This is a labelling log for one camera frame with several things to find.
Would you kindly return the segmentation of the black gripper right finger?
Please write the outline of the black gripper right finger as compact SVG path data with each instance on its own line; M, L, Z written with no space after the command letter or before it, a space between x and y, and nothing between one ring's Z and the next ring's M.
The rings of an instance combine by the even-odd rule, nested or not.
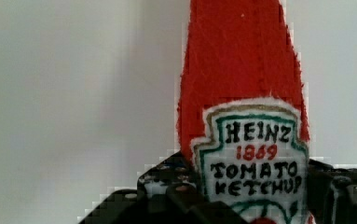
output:
M310 160L308 208L316 224L357 224L357 168Z

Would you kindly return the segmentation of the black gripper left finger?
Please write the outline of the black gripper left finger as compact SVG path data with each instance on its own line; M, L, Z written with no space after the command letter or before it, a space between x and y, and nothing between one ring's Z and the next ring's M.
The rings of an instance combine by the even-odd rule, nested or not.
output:
M177 152L137 180L136 189L111 193L78 224L248 224L199 191L198 175Z

